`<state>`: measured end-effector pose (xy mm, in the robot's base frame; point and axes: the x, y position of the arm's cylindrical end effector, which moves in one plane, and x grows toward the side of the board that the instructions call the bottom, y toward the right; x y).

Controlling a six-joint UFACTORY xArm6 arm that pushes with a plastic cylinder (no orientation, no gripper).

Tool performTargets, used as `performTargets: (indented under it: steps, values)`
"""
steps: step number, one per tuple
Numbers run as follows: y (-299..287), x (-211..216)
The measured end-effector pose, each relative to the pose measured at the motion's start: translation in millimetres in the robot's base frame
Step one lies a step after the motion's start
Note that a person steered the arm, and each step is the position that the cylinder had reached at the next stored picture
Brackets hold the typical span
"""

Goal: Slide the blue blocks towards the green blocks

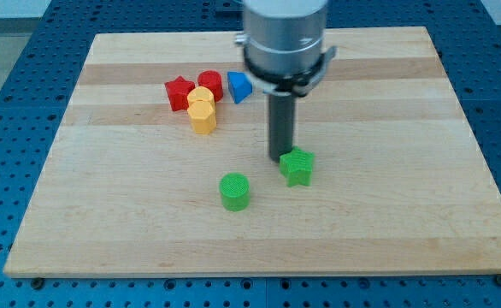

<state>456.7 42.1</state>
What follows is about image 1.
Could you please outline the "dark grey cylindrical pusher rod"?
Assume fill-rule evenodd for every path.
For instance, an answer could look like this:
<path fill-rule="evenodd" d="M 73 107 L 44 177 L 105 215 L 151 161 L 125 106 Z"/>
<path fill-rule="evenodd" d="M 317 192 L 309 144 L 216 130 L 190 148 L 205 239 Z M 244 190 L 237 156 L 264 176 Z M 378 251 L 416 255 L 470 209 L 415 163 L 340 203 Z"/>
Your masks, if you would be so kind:
<path fill-rule="evenodd" d="M 292 150 L 295 110 L 295 97 L 268 95 L 268 154 L 274 162 Z"/>

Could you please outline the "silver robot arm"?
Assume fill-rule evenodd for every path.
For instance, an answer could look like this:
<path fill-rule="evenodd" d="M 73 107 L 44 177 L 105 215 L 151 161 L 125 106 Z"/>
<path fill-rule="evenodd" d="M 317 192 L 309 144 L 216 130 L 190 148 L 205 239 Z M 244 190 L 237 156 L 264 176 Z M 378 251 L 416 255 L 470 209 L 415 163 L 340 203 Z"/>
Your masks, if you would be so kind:
<path fill-rule="evenodd" d="M 296 102 L 325 77 L 337 53 L 324 48 L 328 0 L 242 2 L 245 72 L 268 99 L 268 155 L 274 162 L 292 151 Z"/>

